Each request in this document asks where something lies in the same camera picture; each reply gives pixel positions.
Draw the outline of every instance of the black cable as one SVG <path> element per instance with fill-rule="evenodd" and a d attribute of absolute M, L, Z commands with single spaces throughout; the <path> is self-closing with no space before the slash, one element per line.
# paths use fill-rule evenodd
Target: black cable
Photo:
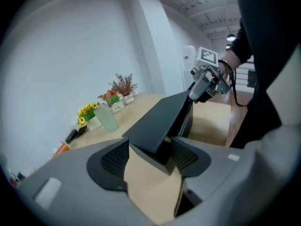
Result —
<path fill-rule="evenodd" d="M 233 94 L 234 94 L 235 103 L 238 106 L 241 106 L 241 107 L 246 106 L 246 105 L 242 105 L 242 104 L 240 104 L 240 103 L 237 102 L 237 95 L 236 95 L 236 88 L 235 88 L 235 85 L 236 85 L 236 75 L 235 75 L 235 78 L 234 78 L 234 73 L 233 73 L 232 68 L 230 67 L 230 65 L 225 60 L 219 59 L 218 62 L 220 62 L 223 65 L 225 65 L 227 67 L 227 69 L 229 70 L 229 77 L 230 77 L 230 81 L 231 81 L 231 86 L 233 87 Z"/>

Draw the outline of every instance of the wooden floor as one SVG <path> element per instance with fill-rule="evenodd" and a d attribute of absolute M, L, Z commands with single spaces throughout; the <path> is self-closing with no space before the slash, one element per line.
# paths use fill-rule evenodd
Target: wooden floor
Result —
<path fill-rule="evenodd" d="M 246 105 L 252 98 L 251 93 L 237 91 L 237 101 L 240 104 Z M 247 112 L 247 107 L 240 107 L 235 103 L 233 92 L 226 95 L 216 95 L 209 101 L 231 105 L 231 118 L 226 147 L 229 147 L 237 134 L 242 121 Z"/>

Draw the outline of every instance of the ceiling light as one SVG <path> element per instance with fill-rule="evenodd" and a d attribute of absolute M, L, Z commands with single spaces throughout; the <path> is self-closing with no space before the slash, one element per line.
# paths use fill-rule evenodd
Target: ceiling light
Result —
<path fill-rule="evenodd" d="M 230 33 L 229 35 L 228 35 L 228 37 L 227 37 L 227 40 L 228 41 L 234 41 L 236 38 L 235 38 L 235 35 L 234 34 L 232 34 L 232 33 Z"/>

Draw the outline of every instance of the orange object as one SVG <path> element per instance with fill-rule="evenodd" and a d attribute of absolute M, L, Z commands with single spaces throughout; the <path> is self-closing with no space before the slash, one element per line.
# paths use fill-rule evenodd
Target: orange object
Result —
<path fill-rule="evenodd" d="M 69 151 L 69 150 L 71 150 L 71 148 L 68 146 L 68 144 L 65 143 L 64 141 L 61 141 L 60 148 L 56 151 L 56 153 L 52 156 L 52 158 L 54 158 L 58 154 L 61 154 L 63 152 Z"/>

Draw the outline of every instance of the frosted glass cup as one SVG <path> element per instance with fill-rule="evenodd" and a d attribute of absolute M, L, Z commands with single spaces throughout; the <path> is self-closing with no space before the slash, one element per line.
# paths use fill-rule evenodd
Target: frosted glass cup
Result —
<path fill-rule="evenodd" d="M 110 132 L 114 132 L 118 129 L 118 124 L 115 120 L 112 110 L 107 104 L 99 106 L 94 110 L 94 114 L 97 116 L 101 124 Z"/>

